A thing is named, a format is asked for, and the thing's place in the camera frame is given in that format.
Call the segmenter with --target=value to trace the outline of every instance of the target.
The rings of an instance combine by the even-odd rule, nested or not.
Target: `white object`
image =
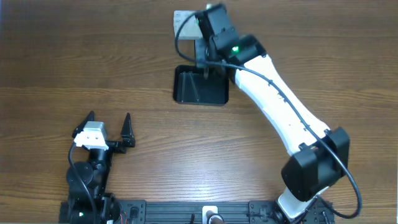
[[[85,146],[87,149],[108,150],[109,146],[105,143],[108,135],[105,123],[99,121],[87,121],[83,131],[76,135],[73,140],[77,147]]]
[[[293,94],[292,90],[284,83],[277,73],[270,56],[258,56],[244,64],[248,69],[254,70],[268,79],[272,80],[286,95],[286,97],[296,107],[303,119],[312,130],[320,137],[325,137],[325,130],[329,127],[309,112],[299,99]],[[305,143],[311,145],[317,140],[307,131],[293,109],[279,95],[278,91],[267,81],[257,75],[237,70],[235,74],[236,85],[256,102],[261,111],[265,114],[282,139],[287,153],[291,156],[300,151],[299,145]],[[294,219],[304,212],[305,208],[312,200],[301,202],[292,193],[285,189],[284,193],[278,198],[277,203],[286,217]]]
[[[174,36],[182,22],[195,11],[174,11]],[[181,30],[179,40],[198,40],[203,38],[195,16],[191,17]]]

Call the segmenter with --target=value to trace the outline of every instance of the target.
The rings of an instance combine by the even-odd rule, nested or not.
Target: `wooden tabletop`
[[[179,105],[173,13],[188,0],[5,0],[0,16],[0,222],[57,222],[72,130],[88,114],[109,139],[132,116],[135,148],[114,156],[108,192],[147,201],[274,200],[288,155],[259,108],[230,84],[225,106]],[[397,1],[226,1],[308,109],[351,136],[363,196],[355,220],[395,223],[398,150]],[[192,42],[183,50],[193,52]],[[76,161],[87,153],[76,150]],[[350,213],[341,179],[324,194]]]

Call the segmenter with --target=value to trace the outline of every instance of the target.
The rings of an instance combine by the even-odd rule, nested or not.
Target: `silver metal part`
[[[87,121],[83,131],[76,135],[76,146],[85,146],[87,149],[109,149],[105,143],[108,132],[105,123],[100,121]]]
[[[182,22],[194,11],[174,11],[174,36],[180,28]],[[191,17],[189,21],[182,28],[179,40],[198,40],[203,38],[195,16]]]
[[[214,213],[218,213],[217,206],[203,206],[203,208],[201,209],[201,223],[207,224],[208,217]]]

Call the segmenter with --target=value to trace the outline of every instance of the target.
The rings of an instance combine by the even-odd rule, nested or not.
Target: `wooden table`
[[[73,128],[90,110],[119,138],[130,112],[137,147],[113,159],[108,191],[148,201],[276,199],[289,158],[270,122],[236,86],[227,105],[179,105],[174,10],[206,1],[5,0],[0,26],[0,222],[57,222],[68,197]],[[294,93],[351,136],[349,169],[363,212],[338,223],[395,223],[397,1],[227,1]],[[193,52],[191,42],[182,43]],[[87,153],[76,150],[76,161]],[[356,206],[346,178],[327,193]]]

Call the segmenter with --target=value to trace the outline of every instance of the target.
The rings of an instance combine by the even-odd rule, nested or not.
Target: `green indicator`
[[[238,47],[238,46],[233,47],[233,48],[232,48],[232,51],[233,51],[233,52],[239,52],[239,47]]]

